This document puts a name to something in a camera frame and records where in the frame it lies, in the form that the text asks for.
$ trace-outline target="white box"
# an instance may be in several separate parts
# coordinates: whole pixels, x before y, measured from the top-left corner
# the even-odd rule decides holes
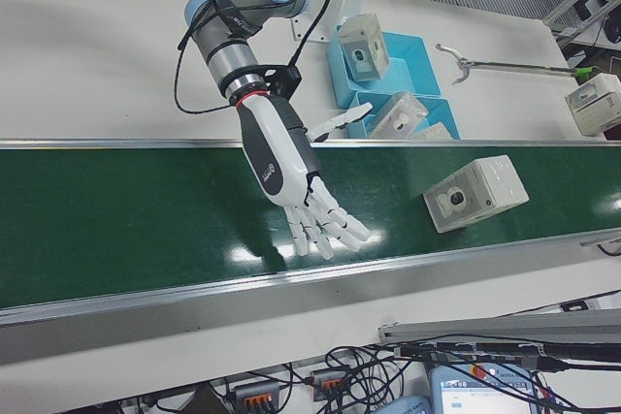
[[[506,155],[472,161],[423,197],[438,233],[467,227],[529,200]]]
[[[410,92],[398,92],[385,103],[371,122],[369,139],[405,140],[429,111]]]
[[[453,139],[443,123],[435,123],[424,130],[417,131],[408,136],[412,141],[447,141]]]
[[[384,77],[390,58],[376,14],[348,18],[339,30],[339,43],[354,81]]]
[[[615,75],[597,75],[565,101],[584,136],[597,136],[621,123],[621,82]]]

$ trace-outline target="blue tray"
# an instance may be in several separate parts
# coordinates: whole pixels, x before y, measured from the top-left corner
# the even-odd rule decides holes
[[[328,63],[337,105],[348,109],[356,92],[367,91],[390,94],[409,91],[417,96],[440,96],[440,87],[423,39],[395,33],[382,35],[390,56],[388,71],[381,80],[365,82],[353,80],[343,57],[339,35],[333,36],[328,47]]]
[[[376,117],[377,112],[381,107],[388,102],[393,96],[392,93],[387,92],[358,92],[351,102],[351,107],[358,107],[361,104],[370,102],[373,105],[373,110],[370,114],[365,116],[362,121],[356,123],[350,123],[347,125],[347,134],[350,138],[356,140],[365,140],[368,138],[369,129],[371,127],[371,121]],[[441,97],[430,96],[416,96],[423,106],[429,111],[429,115],[425,118],[420,125],[414,130],[414,133],[424,130],[425,128],[435,125],[436,123],[443,123],[446,130],[450,133],[450,136],[454,140],[459,140],[459,131],[453,118],[453,113],[450,110],[448,101]]]

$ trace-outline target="white table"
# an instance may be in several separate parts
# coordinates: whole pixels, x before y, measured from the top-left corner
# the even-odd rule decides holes
[[[233,111],[193,117],[172,104],[185,1],[0,0],[0,137],[238,137]],[[364,0],[364,10],[377,12],[386,30],[424,37],[429,49],[443,42],[472,58],[564,65],[537,21],[416,0]],[[288,58],[296,45],[289,28],[273,21],[253,41],[260,60]],[[458,73],[453,59],[430,55],[464,138],[580,138],[563,102],[575,89],[572,80],[473,72],[451,87]],[[181,97],[188,106],[219,105],[200,62],[198,53],[187,57]],[[338,112],[325,46],[309,45],[301,69],[293,103],[312,125]],[[200,331],[0,366],[2,412],[55,412],[303,359],[338,344],[374,341],[377,327],[395,321],[494,316],[566,301],[617,288],[621,272],[619,261],[572,241],[476,256],[364,287],[327,281],[256,295],[265,305],[291,303],[279,317],[236,321],[252,302],[231,298],[228,320],[214,317]],[[560,277],[564,286],[550,286]],[[514,294],[504,299],[507,290]],[[317,300],[321,306],[307,305]]]

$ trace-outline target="green conveyor belt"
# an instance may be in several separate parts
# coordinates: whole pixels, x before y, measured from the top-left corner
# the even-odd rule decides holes
[[[0,308],[621,227],[614,146],[317,152],[335,198],[373,233],[331,262],[294,256],[284,214],[240,148],[0,150]],[[500,154],[531,201],[437,234],[421,193]]]

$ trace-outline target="red ring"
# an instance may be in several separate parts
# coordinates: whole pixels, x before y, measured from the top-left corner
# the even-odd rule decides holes
[[[239,101],[237,101],[237,104],[235,105],[235,107],[239,107],[248,97],[250,96],[267,96],[268,95],[268,91],[252,91],[252,92],[248,92],[242,99],[240,99]]]

